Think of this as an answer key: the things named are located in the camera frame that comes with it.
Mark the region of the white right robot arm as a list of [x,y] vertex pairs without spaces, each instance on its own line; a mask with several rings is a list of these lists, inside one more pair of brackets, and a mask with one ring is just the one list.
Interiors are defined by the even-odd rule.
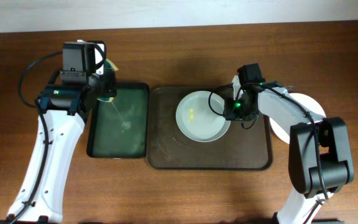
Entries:
[[273,223],[311,223],[320,208],[354,180],[347,126],[339,117],[326,118],[309,110],[277,82],[231,85],[223,116],[250,121],[262,114],[290,137],[288,172],[293,186]]

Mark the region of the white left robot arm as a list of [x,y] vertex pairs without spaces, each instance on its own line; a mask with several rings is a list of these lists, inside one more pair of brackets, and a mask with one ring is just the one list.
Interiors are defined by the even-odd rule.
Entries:
[[112,69],[81,81],[55,84],[53,75],[35,99],[37,139],[21,189],[6,223],[61,223],[63,194],[73,152],[99,99],[117,95]]

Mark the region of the light blue plate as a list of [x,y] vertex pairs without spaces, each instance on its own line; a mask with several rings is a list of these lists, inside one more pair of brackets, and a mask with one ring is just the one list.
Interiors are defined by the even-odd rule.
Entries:
[[179,130],[189,139],[197,142],[215,141],[228,131],[231,122],[222,114],[224,100],[210,91],[194,91],[186,95],[178,104],[175,119]]

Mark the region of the green and yellow sponge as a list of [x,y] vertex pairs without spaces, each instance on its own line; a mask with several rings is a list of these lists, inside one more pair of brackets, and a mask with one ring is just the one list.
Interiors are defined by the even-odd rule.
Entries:
[[[112,71],[119,70],[118,67],[110,59],[106,59],[104,63],[104,68]],[[114,97],[104,97],[104,98],[99,98],[98,100],[106,103],[112,103]]]

